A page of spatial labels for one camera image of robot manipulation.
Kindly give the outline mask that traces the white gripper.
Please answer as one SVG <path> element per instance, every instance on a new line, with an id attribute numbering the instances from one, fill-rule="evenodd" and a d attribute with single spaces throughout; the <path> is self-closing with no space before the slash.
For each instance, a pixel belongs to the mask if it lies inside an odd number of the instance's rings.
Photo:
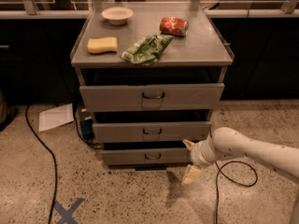
<path id="1" fill-rule="evenodd" d="M 194 164 L 187 165 L 185 174 L 182 178 L 182 184 L 189 185 L 201 174 L 200 168 L 208 167 L 215 162 L 216 154 L 215 149 L 207 140 L 194 143 L 184 139 L 183 144 L 190 150 L 191 161 Z"/>

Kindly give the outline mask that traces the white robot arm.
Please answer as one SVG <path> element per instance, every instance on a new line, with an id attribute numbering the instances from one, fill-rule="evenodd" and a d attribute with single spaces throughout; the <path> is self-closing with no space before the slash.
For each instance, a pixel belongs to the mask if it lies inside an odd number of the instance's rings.
<path id="1" fill-rule="evenodd" d="M 190 151 L 192 162 L 186 167 L 182 178 L 183 185 L 191 184 L 200 175 L 202 169 L 216 164 L 218 169 L 215 177 L 216 195 L 219 195 L 219 175 L 225 176 L 239 186 L 254 186 L 258 181 L 258 175 L 249 164 L 247 166 L 255 174 L 255 181 L 251 184 L 238 183 L 222 171 L 226 165 L 233 163 L 234 158 L 238 157 L 248 157 L 294 183 L 299 183 L 298 148 L 254 140 L 228 127 L 218 128 L 206 140 L 194 143 L 184 139 L 183 143 Z"/>

